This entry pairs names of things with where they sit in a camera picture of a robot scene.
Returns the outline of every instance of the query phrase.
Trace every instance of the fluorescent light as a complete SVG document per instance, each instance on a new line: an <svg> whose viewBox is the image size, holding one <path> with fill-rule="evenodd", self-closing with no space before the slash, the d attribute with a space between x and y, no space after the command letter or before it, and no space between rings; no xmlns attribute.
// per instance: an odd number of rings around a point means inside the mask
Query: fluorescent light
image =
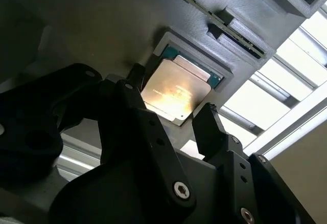
<svg viewBox="0 0 327 224"><path fill-rule="evenodd" d="M302 126L297 128L287 137L282 139L277 145L272 147L269 151L267 151L264 155L268 160L273 159L275 156L280 154L282 151L293 145L311 130L319 126L321 123L326 121L327 119L327 108L320 111L317 115L315 115L310 120L306 121Z"/></svg>
<svg viewBox="0 0 327 224"><path fill-rule="evenodd" d="M185 152L189 156L192 156L197 159L204 159L204 156L201 155L198 151L198 146L195 141L189 140L187 143L181 148L181 151Z"/></svg>
<svg viewBox="0 0 327 224"><path fill-rule="evenodd" d="M321 64L327 64L327 50L311 38L304 29L297 29L289 39Z"/></svg>
<svg viewBox="0 0 327 224"><path fill-rule="evenodd" d="M246 81L225 106L263 130L290 110L251 81Z"/></svg>
<svg viewBox="0 0 327 224"><path fill-rule="evenodd" d="M69 157L67 157L67 156L60 155L59 157L60 157L61 159L64 159L64 160L68 161L68 162L71 162L71 163L73 163L73 164L76 164L76 165L78 165L78 166L81 166L81 167L83 167L83 168L85 168L85 169L88 169L88 170L92 170L92 169L94 169L94 167L91 166L91 165L85 164L85 163L83 163L83 162L77 161L77 160L72 159L72 158L69 158Z"/></svg>
<svg viewBox="0 0 327 224"><path fill-rule="evenodd" d="M243 148L256 139L254 134L233 123L231 120L223 117L222 115L219 115L219 118L226 132L238 138L241 141Z"/></svg>
<svg viewBox="0 0 327 224"><path fill-rule="evenodd" d="M312 92L309 87L272 59L268 60L259 72L299 101Z"/></svg>
<svg viewBox="0 0 327 224"><path fill-rule="evenodd" d="M291 40L287 39L277 54L318 86L327 80L327 70Z"/></svg>
<svg viewBox="0 0 327 224"><path fill-rule="evenodd" d="M309 112L327 96L327 82L314 90L309 96L297 104L282 119L273 124L267 131L260 135L256 140L249 144L244 152L248 155L257 152L267 145L277 135L299 120L304 114Z"/></svg>
<svg viewBox="0 0 327 224"><path fill-rule="evenodd" d="M311 18L304 21L301 26L318 42L327 47L327 20L320 12L316 12Z"/></svg>

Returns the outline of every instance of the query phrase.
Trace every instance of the mounting hole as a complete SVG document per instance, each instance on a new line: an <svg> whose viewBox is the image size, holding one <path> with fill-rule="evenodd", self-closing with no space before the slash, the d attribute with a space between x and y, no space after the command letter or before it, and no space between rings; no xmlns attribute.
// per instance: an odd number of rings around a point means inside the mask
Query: mounting hole
<svg viewBox="0 0 327 224"><path fill-rule="evenodd" d="M162 139L158 138L157 139L157 143L160 145L160 146L163 146L165 143Z"/></svg>
<svg viewBox="0 0 327 224"><path fill-rule="evenodd" d="M52 137L43 130L34 130L25 136L25 143L34 150L45 150L51 147Z"/></svg>
<svg viewBox="0 0 327 224"><path fill-rule="evenodd" d="M240 163L240 166L242 167L242 169L246 169L244 164Z"/></svg>
<svg viewBox="0 0 327 224"><path fill-rule="evenodd" d="M0 136L2 136L5 133L5 127L3 127L2 124L0 124Z"/></svg>
<svg viewBox="0 0 327 224"><path fill-rule="evenodd" d="M250 211L245 208L241 208L241 215L247 224L254 224L254 218Z"/></svg>
<svg viewBox="0 0 327 224"><path fill-rule="evenodd" d="M87 76L90 76L90 77L95 77L96 76L93 72L90 72L90 71L86 71L85 73L86 73Z"/></svg>
<svg viewBox="0 0 327 224"><path fill-rule="evenodd" d="M241 175L241 179L244 183L247 183L247 179L244 176Z"/></svg>
<svg viewBox="0 0 327 224"><path fill-rule="evenodd" d="M126 88L129 88L129 89L133 89L133 86L130 85L130 84L128 84L128 83L125 84L125 87L126 87Z"/></svg>

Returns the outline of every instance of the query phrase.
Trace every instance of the screw hole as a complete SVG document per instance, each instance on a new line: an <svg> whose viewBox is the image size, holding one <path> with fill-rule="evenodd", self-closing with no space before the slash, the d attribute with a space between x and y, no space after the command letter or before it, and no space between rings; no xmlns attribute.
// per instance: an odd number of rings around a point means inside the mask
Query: screw hole
<svg viewBox="0 0 327 224"><path fill-rule="evenodd" d="M244 164L240 163L240 166L242 167L242 169L246 169Z"/></svg>
<svg viewBox="0 0 327 224"><path fill-rule="evenodd" d="M163 146L165 143L162 139L158 138L157 139L157 143L160 145L160 146Z"/></svg>
<svg viewBox="0 0 327 224"><path fill-rule="evenodd" d="M126 88L129 88L129 89L133 89L133 86L130 85L130 84L128 84L128 83L125 84L125 87L126 87Z"/></svg>
<svg viewBox="0 0 327 224"><path fill-rule="evenodd" d="M244 176L241 175L241 179L244 183L247 183L247 179Z"/></svg>
<svg viewBox="0 0 327 224"><path fill-rule="evenodd" d="M93 72L90 72L90 71L86 71L85 73L86 73L87 76L90 76L90 77L95 77L96 76Z"/></svg>

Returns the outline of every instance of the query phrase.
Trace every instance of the black metal bracket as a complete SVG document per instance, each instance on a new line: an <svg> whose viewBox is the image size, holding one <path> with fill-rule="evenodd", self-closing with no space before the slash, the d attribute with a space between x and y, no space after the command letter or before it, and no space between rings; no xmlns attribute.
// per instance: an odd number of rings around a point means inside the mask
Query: black metal bracket
<svg viewBox="0 0 327 224"><path fill-rule="evenodd" d="M101 165L56 189L49 223L314 224L268 160L248 157L241 142L226 133L214 105L206 104L193 119L204 160L176 152L142 100L143 73L137 66L128 80L113 83L75 64L1 94L2 187L18 194L27 181L31 186L48 179L62 150L60 131L90 118L99 125ZM26 198L31 188L25 193ZM20 211L35 210L26 199L9 200Z"/></svg>

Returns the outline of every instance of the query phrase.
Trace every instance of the window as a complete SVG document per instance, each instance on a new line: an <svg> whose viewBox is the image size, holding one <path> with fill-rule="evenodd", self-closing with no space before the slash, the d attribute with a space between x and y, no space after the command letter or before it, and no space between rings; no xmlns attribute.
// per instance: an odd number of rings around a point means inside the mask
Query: window
<svg viewBox="0 0 327 224"><path fill-rule="evenodd" d="M250 81L246 81L225 106L264 130L290 110Z"/></svg>
<svg viewBox="0 0 327 224"><path fill-rule="evenodd" d="M327 70L291 40L287 39L278 48L277 54L317 86L327 80Z"/></svg>
<svg viewBox="0 0 327 224"><path fill-rule="evenodd" d="M259 72L299 101L312 92L308 86L272 59Z"/></svg>

